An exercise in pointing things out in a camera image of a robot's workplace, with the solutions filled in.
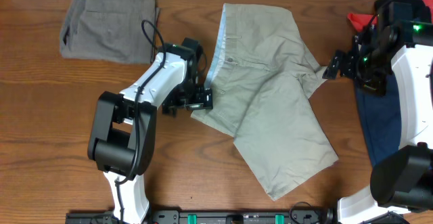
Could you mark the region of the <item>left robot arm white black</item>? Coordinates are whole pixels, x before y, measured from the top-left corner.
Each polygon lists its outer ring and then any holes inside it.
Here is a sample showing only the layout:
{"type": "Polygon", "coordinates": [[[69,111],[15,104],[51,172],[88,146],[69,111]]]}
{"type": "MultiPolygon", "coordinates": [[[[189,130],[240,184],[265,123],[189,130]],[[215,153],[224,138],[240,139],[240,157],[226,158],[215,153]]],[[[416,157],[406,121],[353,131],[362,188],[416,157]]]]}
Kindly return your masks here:
{"type": "Polygon", "coordinates": [[[150,208],[144,173],[154,154],[157,111],[211,110],[212,91],[198,82],[204,51],[196,40],[164,44],[150,68],[120,93],[98,98],[87,155],[110,184],[115,203],[111,213],[91,223],[142,223],[150,208]]]}

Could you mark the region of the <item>light khaki shorts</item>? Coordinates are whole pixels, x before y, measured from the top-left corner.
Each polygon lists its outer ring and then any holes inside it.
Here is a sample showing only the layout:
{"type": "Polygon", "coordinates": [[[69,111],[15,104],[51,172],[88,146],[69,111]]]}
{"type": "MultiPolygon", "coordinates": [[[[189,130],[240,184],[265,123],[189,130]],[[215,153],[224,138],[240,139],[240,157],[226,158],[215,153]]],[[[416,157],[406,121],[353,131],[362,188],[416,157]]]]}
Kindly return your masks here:
{"type": "Polygon", "coordinates": [[[226,3],[205,81],[213,107],[192,117],[232,136],[277,200],[338,159],[309,103],[324,70],[289,10],[226,3]]]}

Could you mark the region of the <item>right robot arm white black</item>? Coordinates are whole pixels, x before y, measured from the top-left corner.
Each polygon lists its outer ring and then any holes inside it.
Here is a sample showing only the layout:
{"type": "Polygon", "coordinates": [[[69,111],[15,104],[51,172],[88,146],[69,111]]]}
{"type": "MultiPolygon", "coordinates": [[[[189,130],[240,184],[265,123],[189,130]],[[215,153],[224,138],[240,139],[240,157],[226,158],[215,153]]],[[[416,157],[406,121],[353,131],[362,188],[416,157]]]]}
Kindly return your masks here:
{"type": "Polygon", "coordinates": [[[373,170],[327,223],[403,223],[432,209],[432,16],[422,0],[378,1],[323,77],[352,79],[373,170]]]}

